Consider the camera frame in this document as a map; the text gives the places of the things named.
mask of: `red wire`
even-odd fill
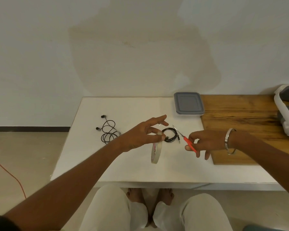
[[[9,175],[11,175],[13,178],[15,178],[14,175],[11,174],[9,171],[7,171],[1,164],[0,164],[0,167],[3,168],[3,169],[4,169]],[[21,189],[22,189],[22,192],[23,192],[23,194],[24,194],[24,197],[25,197],[25,199],[26,199],[27,196],[26,196],[26,194],[25,194],[25,191],[24,191],[24,189],[23,189],[20,181],[19,181],[17,178],[15,178],[15,180],[19,183],[19,185],[20,185],[20,187],[21,187]]]

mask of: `scissors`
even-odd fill
[[[193,147],[193,143],[192,143],[187,137],[185,137],[184,135],[182,135],[181,132],[177,130],[177,128],[175,128],[175,130],[183,137],[183,139],[185,140],[185,142],[187,142],[187,144],[189,145],[189,147],[190,147],[195,153],[197,153],[197,151],[196,151],[196,150],[194,149],[194,147]]]

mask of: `scissors blade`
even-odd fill
[[[181,132],[178,131],[178,129],[174,127],[174,125],[172,125],[172,127],[184,138],[184,135],[182,135]]]

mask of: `wooden board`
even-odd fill
[[[277,119],[273,95],[202,95],[201,98],[206,111],[201,117],[205,130],[246,131],[289,153],[289,136]],[[235,155],[228,155],[225,150],[214,151],[212,159],[214,164],[257,164],[240,151]]]

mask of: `silver bracelet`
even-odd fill
[[[235,149],[235,150],[233,150],[233,152],[229,152],[229,149],[228,149],[228,138],[229,138],[229,135],[230,135],[230,132],[231,131],[237,131],[236,129],[233,129],[233,128],[230,128],[228,131],[227,131],[227,134],[226,134],[226,136],[225,136],[225,148],[226,148],[226,150],[227,150],[227,154],[228,155],[233,155],[234,153],[235,153],[235,151],[237,150],[237,149]]]

